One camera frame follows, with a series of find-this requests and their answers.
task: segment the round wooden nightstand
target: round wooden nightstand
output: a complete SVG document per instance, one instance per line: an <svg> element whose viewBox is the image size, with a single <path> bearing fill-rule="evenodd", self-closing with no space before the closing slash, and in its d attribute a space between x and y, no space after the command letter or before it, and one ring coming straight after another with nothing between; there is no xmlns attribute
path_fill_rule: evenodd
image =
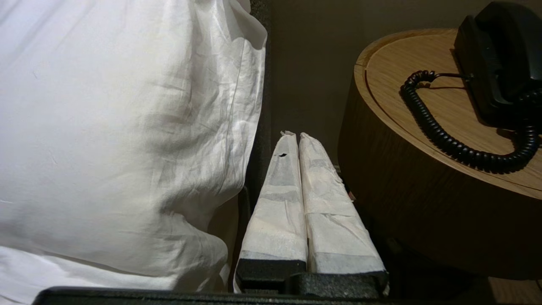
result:
<svg viewBox="0 0 542 305"><path fill-rule="evenodd" d="M417 70L457 73L456 30L382 38L354 67L339 164L360 204L390 234L437 262L483 275L542 277L542 151L516 173L491 174L440 152L399 96ZM509 134L477 119L462 80L439 78L418 94L468 146L513 151Z"/></svg>

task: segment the white bed sheet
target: white bed sheet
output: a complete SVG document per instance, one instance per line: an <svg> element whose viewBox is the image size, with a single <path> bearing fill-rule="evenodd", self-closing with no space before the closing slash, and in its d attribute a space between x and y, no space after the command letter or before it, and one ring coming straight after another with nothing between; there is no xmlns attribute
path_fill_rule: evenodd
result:
<svg viewBox="0 0 542 305"><path fill-rule="evenodd" d="M261 108L247 2L0 2L0 303L223 285L206 231Z"/></svg>

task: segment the wall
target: wall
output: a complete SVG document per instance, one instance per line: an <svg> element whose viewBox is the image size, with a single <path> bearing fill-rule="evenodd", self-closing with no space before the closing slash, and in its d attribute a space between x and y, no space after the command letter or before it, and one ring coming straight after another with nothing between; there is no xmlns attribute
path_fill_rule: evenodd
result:
<svg viewBox="0 0 542 305"><path fill-rule="evenodd" d="M272 0L271 137L319 139L337 164L337 142L359 53L398 31L458 27L490 0ZM542 16L541 0L515 1Z"/></svg>

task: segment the telephone handset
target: telephone handset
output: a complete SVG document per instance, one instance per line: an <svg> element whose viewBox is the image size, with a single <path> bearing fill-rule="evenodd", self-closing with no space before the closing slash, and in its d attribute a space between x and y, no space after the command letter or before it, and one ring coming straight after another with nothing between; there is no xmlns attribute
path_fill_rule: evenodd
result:
<svg viewBox="0 0 542 305"><path fill-rule="evenodd" d="M401 87L412 115L440 150L465 165L500 174L523 168L542 131L542 20L521 5L492 2L476 18L465 18L455 55L463 74L418 71ZM518 133L516 149L507 155L478 151L445 132L416 93L420 82L438 77L463 78L479 117Z"/></svg>

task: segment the coiled phone cord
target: coiled phone cord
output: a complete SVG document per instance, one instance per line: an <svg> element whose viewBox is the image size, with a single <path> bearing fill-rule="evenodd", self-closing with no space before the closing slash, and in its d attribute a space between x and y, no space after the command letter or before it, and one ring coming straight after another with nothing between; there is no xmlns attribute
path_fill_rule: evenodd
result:
<svg viewBox="0 0 542 305"><path fill-rule="evenodd" d="M511 173L523 168L533 158L538 149L538 133L531 120L524 118L521 121L517 132L519 133L519 143L515 150L507 155L496 155L490 152L479 151L469 146L466 146L456 138L449 135L440 124L435 120L425 103L416 93L417 85L422 81L432 82L438 77L457 77L468 79L469 77L455 73L440 73L435 74L435 71L418 71L412 74L401 86L401 97L407 107L412 112L416 122L422 129L423 133L445 154L456 159L457 161L477 168L483 171L492 173ZM520 102L525 103L538 96L542 96L542 92L532 92L524 94L520 98Z"/></svg>

